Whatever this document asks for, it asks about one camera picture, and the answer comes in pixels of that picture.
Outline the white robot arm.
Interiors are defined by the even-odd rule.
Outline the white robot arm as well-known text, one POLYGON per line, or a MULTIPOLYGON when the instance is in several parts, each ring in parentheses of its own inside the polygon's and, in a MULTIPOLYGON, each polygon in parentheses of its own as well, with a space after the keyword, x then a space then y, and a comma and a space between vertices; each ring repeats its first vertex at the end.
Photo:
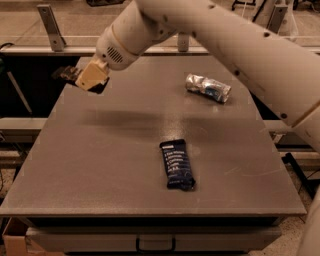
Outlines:
POLYGON ((320 151, 320 56, 219 6, 214 0, 132 0, 105 29, 76 79, 106 84, 148 48, 192 36, 314 150, 320 151))

